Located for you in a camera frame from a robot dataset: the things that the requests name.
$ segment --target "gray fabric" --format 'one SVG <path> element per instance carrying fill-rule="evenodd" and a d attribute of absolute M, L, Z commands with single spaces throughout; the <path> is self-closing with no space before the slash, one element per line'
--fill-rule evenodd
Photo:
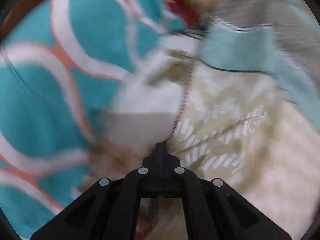
<path fill-rule="evenodd" d="M 306 70 L 320 90 L 320 39 L 287 0 L 217 0 L 216 16 L 239 27 L 272 23 L 281 50 Z"/>

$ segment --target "white circular marker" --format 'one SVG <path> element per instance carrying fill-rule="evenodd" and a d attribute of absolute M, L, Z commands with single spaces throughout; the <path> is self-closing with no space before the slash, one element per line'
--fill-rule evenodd
<path fill-rule="evenodd" d="M 141 167 L 138 169 L 138 173 L 139 174 L 147 174 L 148 173 L 148 169 L 145 167 Z"/>
<path fill-rule="evenodd" d="M 174 169 L 174 172 L 177 173 L 177 174 L 182 174 L 182 173 L 184 173 L 184 168 L 182 168 L 182 167 L 176 167 L 176 168 Z"/>
<path fill-rule="evenodd" d="M 212 183 L 217 187 L 221 187 L 223 185 L 222 179 L 214 179 Z"/>
<path fill-rule="evenodd" d="M 106 186 L 106 185 L 108 185 L 109 183 L 110 183 L 110 180 L 107 179 L 107 178 L 102 178 L 102 179 L 99 180 L 100 186 Z"/>

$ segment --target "teal patterned fabric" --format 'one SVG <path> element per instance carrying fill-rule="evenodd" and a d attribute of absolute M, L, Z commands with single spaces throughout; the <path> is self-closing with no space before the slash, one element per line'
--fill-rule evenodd
<path fill-rule="evenodd" d="M 179 16 L 161 0 L 46 0 L 0 51 L 0 205 L 26 239 L 83 183 L 98 116 Z"/>

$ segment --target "light blue fabric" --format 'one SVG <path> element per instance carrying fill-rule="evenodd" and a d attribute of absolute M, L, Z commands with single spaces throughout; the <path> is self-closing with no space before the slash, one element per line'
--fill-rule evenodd
<path fill-rule="evenodd" d="M 320 97 L 316 87 L 302 69 L 280 52 L 273 27 L 240 32 L 215 24 L 204 42 L 200 59 L 221 70 L 258 71 L 272 76 L 320 131 Z"/>
<path fill-rule="evenodd" d="M 161 0 L 137 1 L 145 17 L 159 25 L 163 22 L 165 5 Z M 33 10 L 4 41 L 4 49 L 9 51 L 26 42 L 30 46 L 44 46 L 49 52 L 56 49 L 58 44 L 50 23 L 51 9 L 51 4 L 45 1 Z M 77 41 L 89 57 L 134 73 L 136 65 L 128 53 L 126 40 L 127 18 L 117 2 L 69 0 L 69 15 Z M 160 34 L 142 24 L 138 18 L 134 21 L 138 30 L 137 54 L 143 59 L 157 44 Z M 184 23 L 176 15 L 166 27 L 168 31 L 173 31 L 184 27 Z M 72 64 L 66 69 L 79 93 L 85 118 L 99 132 L 97 119 L 122 84 L 89 75 Z M 61 77 L 55 77 L 40 63 L 22 60 L 13 64 L 7 61 L 4 54 L 0 54 L 0 131 L 14 150 L 23 156 L 53 158 L 66 150 L 76 148 L 87 151 L 90 147 L 66 102 L 69 91 L 61 90 L 57 82 L 59 79 Z M 1 172 L 11 174 L 12 170 L 5 162 L 1 161 L 0 166 Z M 86 166 L 75 164 L 48 177 L 39 177 L 35 183 L 60 206 L 66 207 L 73 200 L 71 188 L 82 185 L 86 171 Z M 0 206 L 5 215 L 24 238 L 30 238 L 54 217 L 47 208 L 14 185 L 0 185 L 0 196 Z"/>

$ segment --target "beige fabric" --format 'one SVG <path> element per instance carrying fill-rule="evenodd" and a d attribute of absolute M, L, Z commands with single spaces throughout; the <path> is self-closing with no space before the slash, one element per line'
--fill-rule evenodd
<path fill-rule="evenodd" d="M 198 63 L 168 146 L 182 166 L 203 179 L 224 179 L 295 240 L 318 200 L 320 140 L 284 96 L 266 75 Z M 187 239 L 182 206 L 165 201 L 147 239 Z"/>

